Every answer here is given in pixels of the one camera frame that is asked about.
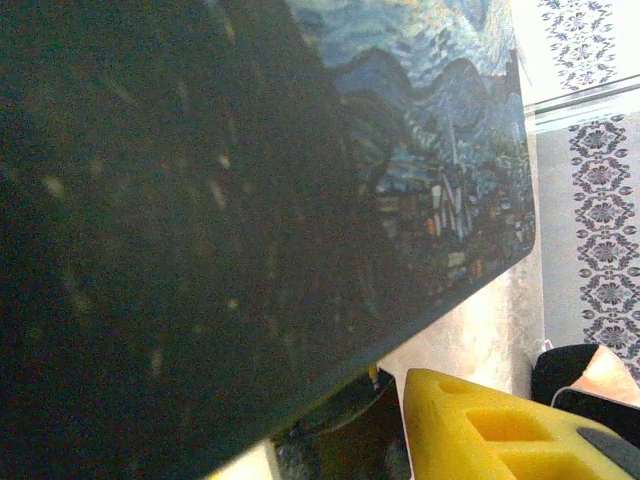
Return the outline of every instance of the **floral pattern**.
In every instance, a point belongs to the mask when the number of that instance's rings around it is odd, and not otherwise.
[[[610,2],[539,0],[538,7],[548,24],[545,31],[564,89],[576,91],[605,83],[616,74],[614,36],[608,23]],[[606,142],[595,134],[589,141]]]
[[[575,28],[581,18],[572,20]],[[583,329],[584,341],[616,352],[640,384],[640,246],[638,229],[630,224],[635,205],[624,199],[634,184],[629,165],[619,161],[628,154],[620,148],[626,140],[623,118],[569,127],[569,144],[579,154],[571,164],[577,167],[572,178],[579,189],[573,198],[580,202],[576,235],[583,240],[578,247],[578,260],[584,262],[578,275],[586,282],[580,287],[580,299],[587,304],[582,317],[590,322]]]

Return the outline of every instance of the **yellow sponge block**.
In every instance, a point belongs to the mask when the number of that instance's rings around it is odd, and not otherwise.
[[[416,480],[633,480],[576,431],[591,420],[412,369],[404,415]]]

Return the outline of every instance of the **black object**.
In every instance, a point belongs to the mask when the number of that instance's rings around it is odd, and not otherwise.
[[[573,388],[562,388],[552,406],[594,420],[640,448],[640,409]]]
[[[582,427],[578,433],[632,478],[640,480],[640,450],[626,440],[600,430]]]
[[[542,353],[531,375],[532,400],[551,405],[558,390],[582,376],[598,347],[596,344],[569,345]]]
[[[332,70],[280,0],[3,14],[0,477],[202,477],[532,247],[513,61]],[[336,88],[371,62],[405,103]],[[464,192],[442,235],[416,182],[377,195],[400,147]]]
[[[283,480],[408,480],[411,466],[392,375],[362,375],[274,437]]]

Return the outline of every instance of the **yellow foam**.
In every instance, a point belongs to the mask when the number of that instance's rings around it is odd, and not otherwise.
[[[599,423],[412,369],[404,415],[416,480],[633,480],[576,431]]]

